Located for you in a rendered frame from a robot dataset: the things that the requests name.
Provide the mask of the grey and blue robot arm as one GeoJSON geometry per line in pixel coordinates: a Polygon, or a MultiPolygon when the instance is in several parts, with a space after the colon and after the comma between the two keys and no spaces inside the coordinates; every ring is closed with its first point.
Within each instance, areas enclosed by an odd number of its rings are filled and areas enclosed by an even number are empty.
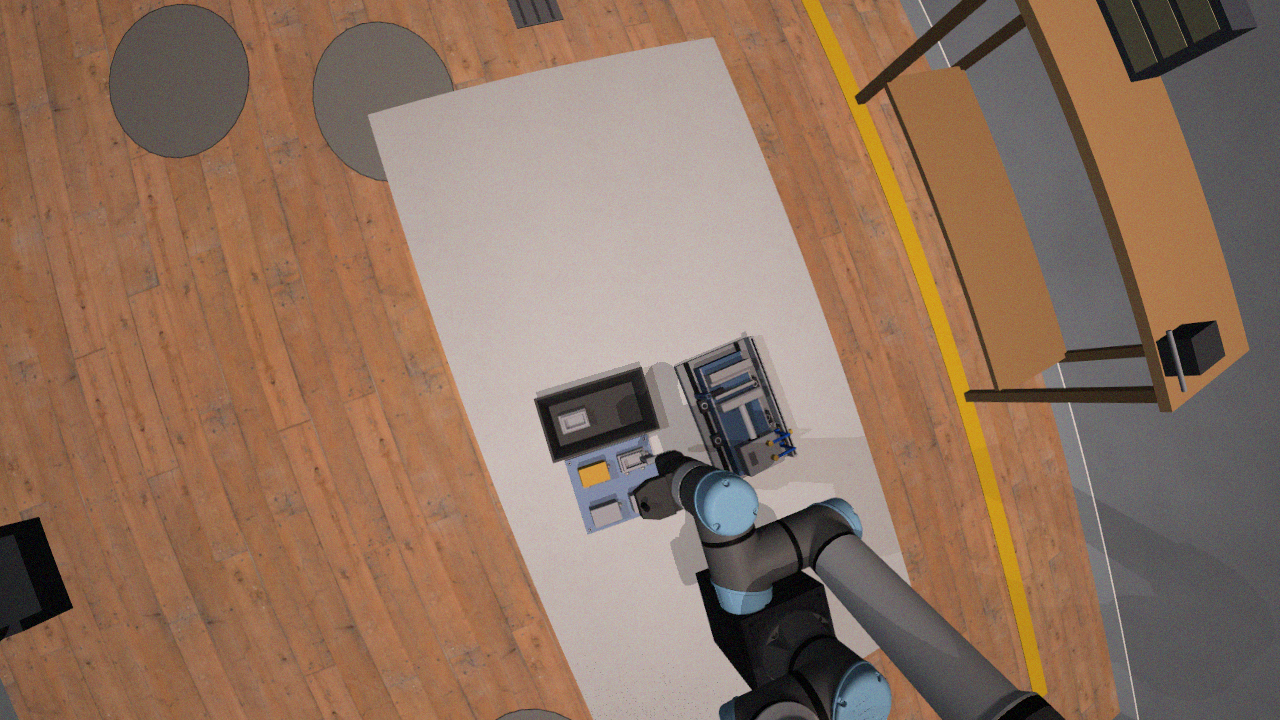
{"type": "MultiPolygon", "coordinates": [[[[1037,692],[1018,691],[870,550],[844,498],[755,528],[753,486],[710,465],[687,471],[678,497],[727,612],[764,609],[771,583],[812,568],[942,720],[1065,720],[1037,692]]],[[[776,614],[756,651],[773,682],[722,705],[721,720],[887,720],[888,682],[836,638],[813,609],[776,614]]]]}

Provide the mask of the orange rectangular block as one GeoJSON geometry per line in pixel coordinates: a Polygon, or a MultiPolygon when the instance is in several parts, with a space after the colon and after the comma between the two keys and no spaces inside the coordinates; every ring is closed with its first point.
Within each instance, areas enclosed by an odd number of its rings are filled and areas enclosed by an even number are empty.
{"type": "Polygon", "coordinates": [[[609,471],[607,469],[607,465],[605,465],[604,460],[588,464],[588,465],[585,465],[582,468],[577,468],[577,470],[579,470],[580,480],[582,483],[582,488],[586,488],[589,486],[595,486],[598,483],[602,483],[604,480],[609,480],[611,479],[611,475],[609,475],[609,471]]]}

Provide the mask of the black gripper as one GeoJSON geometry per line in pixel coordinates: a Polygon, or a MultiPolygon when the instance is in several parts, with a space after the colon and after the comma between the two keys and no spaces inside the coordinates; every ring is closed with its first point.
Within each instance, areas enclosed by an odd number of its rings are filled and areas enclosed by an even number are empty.
{"type": "Polygon", "coordinates": [[[659,475],[644,480],[636,489],[634,497],[643,519],[660,520],[677,514],[684,505],[678,498],[678,487],[685,474],[692,468],[708,465],[696,459],[684,456],[672,450],[663,454],[646,454],[640,457],[646,465],[657,464],[659,475]],[[645,459],[646,457],[646,459],[645,459]],[[672,460],[671,460],[672,459],[672,460]],[[675,502],[676,501],[676,502],[675,502]],[[680,506],[681,507],[680,507],[680,506]],[[648,512],[649,511],[649,512],[648,512]]]}

